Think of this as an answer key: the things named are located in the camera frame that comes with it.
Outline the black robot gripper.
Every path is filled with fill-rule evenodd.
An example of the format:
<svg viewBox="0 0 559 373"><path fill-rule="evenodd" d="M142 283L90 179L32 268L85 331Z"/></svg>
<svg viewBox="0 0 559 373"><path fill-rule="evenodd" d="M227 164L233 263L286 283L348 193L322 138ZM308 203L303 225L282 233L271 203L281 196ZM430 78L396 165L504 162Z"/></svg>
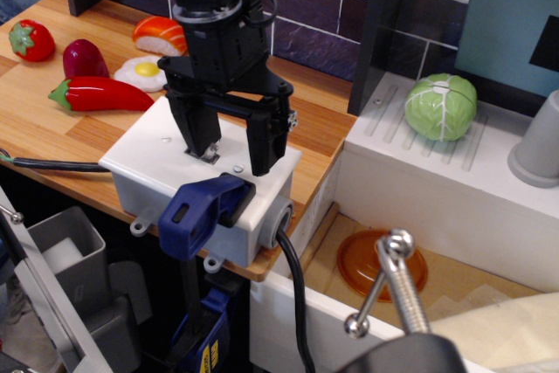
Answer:
<svg viewBox="0 0 559 373"><path fill-rule="evenodd" d="M167 95L188 151L203 157L221 139L217 114L246 121L252 174L264 176L286 152L297 125L293 86L267 67L269 48L259 10L190 11L178 5L189 54L160 59Z"/></svg>

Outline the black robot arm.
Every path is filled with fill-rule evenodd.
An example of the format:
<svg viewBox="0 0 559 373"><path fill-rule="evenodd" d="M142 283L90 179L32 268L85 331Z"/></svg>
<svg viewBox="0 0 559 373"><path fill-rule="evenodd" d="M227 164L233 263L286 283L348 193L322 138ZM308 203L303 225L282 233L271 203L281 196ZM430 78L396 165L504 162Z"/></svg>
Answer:
<svg viewBox="0 0 559 373"><path fill-rule="evenodd" d="M267 174L284 156L296 122L289 104L293 86L267 66L266 29L277 13L266 15L262 0L175 0L172 14L188 54L158 65L189 152L208 152L222 137L218 116L227 114L246 123L253 175Z"/></svg>

